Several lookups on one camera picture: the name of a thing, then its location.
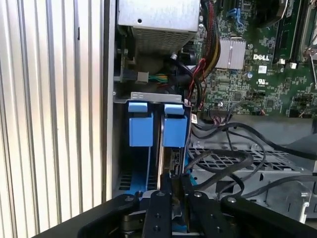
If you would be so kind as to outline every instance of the ribbed metal panel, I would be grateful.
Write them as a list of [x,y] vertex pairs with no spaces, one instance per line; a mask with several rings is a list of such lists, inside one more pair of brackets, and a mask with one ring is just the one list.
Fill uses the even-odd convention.
[[103,0],[0,0],[0,237],[102,200]]

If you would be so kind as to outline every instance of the sticker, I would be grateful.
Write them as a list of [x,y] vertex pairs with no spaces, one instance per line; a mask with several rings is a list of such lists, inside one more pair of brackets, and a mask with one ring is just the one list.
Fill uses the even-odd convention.
[[192,121],[192,124],[198,124],[197,115],[192,114],[192,115],[191,115],[191,121]]
[[259,78],[257,81],[257,85],[264,87],[264,86],[268,85],[268,82],[266,82],[265,79]]
[[258,73],[266,73],[266,71],[267,71],[267,66],[265,66],[265,65],[260,65],[259,66]]

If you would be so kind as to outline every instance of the cable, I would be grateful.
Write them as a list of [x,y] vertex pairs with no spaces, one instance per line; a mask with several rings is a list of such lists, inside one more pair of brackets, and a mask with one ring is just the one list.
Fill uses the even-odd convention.
[[225,122],[228,123],[228,122],[230,121],[230,118],[231,118],[231,116],[232,116],[232,114],[233,114],[233,111],[234,111],[236,108],[238,108],[238,107],[241,106],[241,105],[247,105],[247,104],[251,104],[252,106],[258,108],[258,109],[260,110],[261,114],[262,114],[262,115],[265,115],[265,112],[263,111],[263,109],[262,109],[261,107],[259,107],[256,103],[254,103],[254,102],[252,102],[252,101],[249,101],[249,100],[245,100],[245,101],[241,101],[241,102],[239,102],[239,103],[236,103],[235,105],[233,105],[233,106],[230,108],[230,110],[229,110],[229,112],[228,112],[228,114],[227,114],[227,117],[226,117]]
[[212,150],[212,151],[215,152],[215,154],[219,154],[221,156],[234,157],[234,158],[240,157],[242,160],[237,164],[233,164],[233,165],[221,170],[221,172],[213,175],[212,177],[207,179],[205,182],[194,186],[195,190],[205,190],[208,187],[215,184],[216,182],[218,182],[219,180],[223,179],[224,177],[229,176],[232,173],[253,164],[253,156],[251,154],[248,154],[245,152],[227,151],[227,150]]
[[225,125],[222,125],[220,127],[218,127],[217,129],[215,129],[212,133],[206,135],[206,136],[201,136],[199,137],[198,135],[196,135],[193,132],[193,135],[199,139],[210,139],[213,136],[215,136],[216,134],[220,133],[221,131],[225,131],[229,128],[235,128],[235,127],[240,127],[243,128],[247,131],[249,131],[250,133],[254,134],[257,138],[259,138],[260,140],[262,140],[264,143],[266,143],[267,145],[269,145],[270,147],[272,147],[275,150],[279,150],[291,155],[295,155],[298,157],[302,157],[305,159],[309,159],[309,160],[317,160],[317,155],[316,154],[311,154],[311,153],[306,153],[306,152],[301,152],[301,151],[297,151],[297,150],[293,150],[293,149],[289,149],[280,145],[277,145],[275,143],[273,143],[272,141],[268,140],[267,138],[265,138],[261,133],[259,133],[257,130],[253,129],[252,127],[245,125],[243,123],[240,122],[232,122],[232,123],[228,123]]
[[[196,164],[199,168],[201,168],[201,169],[203,169],[203,170],[206,170],[206,171],[208,171],[208,172],[210,172],[210,173],[213,173],[213,174],[221,173],[222,169],[214,169],[214,168],[210,168],[210,167],[207,167],[207,166],[198,164],[198,162],[199,162],[200,160],[202,160],[203,158],[207,157],[208,155],[213,154],[213,152],[214,152],[214,150],[212,150],[212,151],[211,151],[211,150],[206,151],[206,152],[204,152],[204,153],[198,155],[196,158],[192,155],[192,153],[190,153],[190,151],[188,151],[187,153],[188,153],[189,157],[192,159],[192,161],[194,161],[194,162],[191,163],[192,166],[193,166],[194,164]],[[185,167],[185,169],[186,169],[186,170],[184,170],[184,171],[185,171],[184,173],[186,173],[186,172],[190,169],[190,167],[187,166],[187,168]],[[244,183],[243,183],[242,180],[241,180],[238,176],[236,176],[235,174],[230,174],[229,177],[232,178],[232,179],[240,186],[240,191],[239,191],[238,193],[236,193],[235,195],[236,195],[236,196],[241,196],[241,194],[243,193],[244,188],[245,188]]]
[[[222,171],[222,170],[210,168],[210,167],[207,167],[207,166],[204,166],[201,164],[197,164],[197,166],[203,170],[206,170],[206,171],[208,171],[210,173],[214,173],[214,174],[221,173],[221,171]],[[233,196],[241,196],[241,194],[243,193],[244,188],[245,188],[243,181],[235,174],[230,174],[229,177],[232,178],[235,181],[235,183],[238,184],[240,187],[240,191],[236,194],[233,194]]]
[[230,150],[234,151],[233,146],[232,146],[232,142],[231,142],[231,139],[230,139],[230,135],[229,135],[229,129],[226,130],[226,135],[227,135],[227,139],[228,139]]
[[197,77],[194,77],[193,72],[182,62],[171,59],[171,58],[170,58],[170,62],[173,65],[180,68],[181,70],[183,70],[185,74],[189,75],[193,79],[194,85],[196,86],[196,89],[197,89],[197,100],[196,100],[195,108],[198,109],[202,101],[202,93],[203,93],[203,88],[199,79]]
[[286,182],[291,182],[291,181],[298,181],[298,182],[314,182],[317,181],[317,176],[312,176],[312,175],[301,175],[301,176],[291,176],[291,177],[286,177],[286,178],[281,178],[278,179],[274,182],[269,183],[266,186],[260,187],[257,190],[254,190],[252,192],[249,192],[245,195],[242,195],[243,198],[250,198],[250,197],[255,197],[258,196],[262,193],[264,193],[265,191],[268,191],[270,188],[279,186],[283,183]]
[[[255,139],[253,139],[252,137],[248,137],[248,136],[245,136],[245,135],[240,135],[238,133],[235,133],[235,132],[232,132],[232,131],[229,131],[227,130],[228,133],[232,134],[232,135],[236,135],[236,136],[240,136],[240,137],[243,137],[243,138],[246,138],[254,143],[256,143],[263,151],[263,158],[261,160],[261,162],[258,164],[258,166],[252,171],[252,173],[250,173],[249,175],[241,178],[241,181],[244,182],[246,180],[248,180],[249,178],[251,178],[253,175],[255,175],[261,168],[262,166],[264,165],[265,161],[266,161],[266,150],[264,149],[264,147],[258,143]],[[231,188],[232,186],[236,185],[237,181],[235,182],[232,182],[231,184],[229,184],[228,186],[224,187],[217,195],[217,200],[219,201],[220,198],[221,198],[221,194],[226,191],[227,189]]]

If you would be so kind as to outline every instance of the screw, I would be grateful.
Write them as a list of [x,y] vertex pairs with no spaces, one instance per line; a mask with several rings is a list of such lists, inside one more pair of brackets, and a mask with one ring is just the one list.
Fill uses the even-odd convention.
[[126,202],[132,202],[133,200],[134,200],[133,197],[127,197],[124,201],[126,201]]
[[229,197],[228,202],[235,203],[237,200],[234,197]]
[[195,193],[194,193],[194,196],[195,196],[195,197],[202,197],[203,195],[202,195],[200,192],[195,192]]
[[163,197],[163,196],[165,196],[165,193],[163,193],[163,192],[158,192],[158,193],[157,193],[157,196]]

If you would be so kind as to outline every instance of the blue drive bracket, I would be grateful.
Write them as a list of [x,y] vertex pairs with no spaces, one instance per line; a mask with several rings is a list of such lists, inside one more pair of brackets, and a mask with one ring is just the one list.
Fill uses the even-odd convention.
[[164,147],[185,147],[187,117],[184,115],[183,105],[165,104],[164,105]]
[[148,113],[148,103],[129,102],[129,138],[132,147],[153,146],[153,113]]

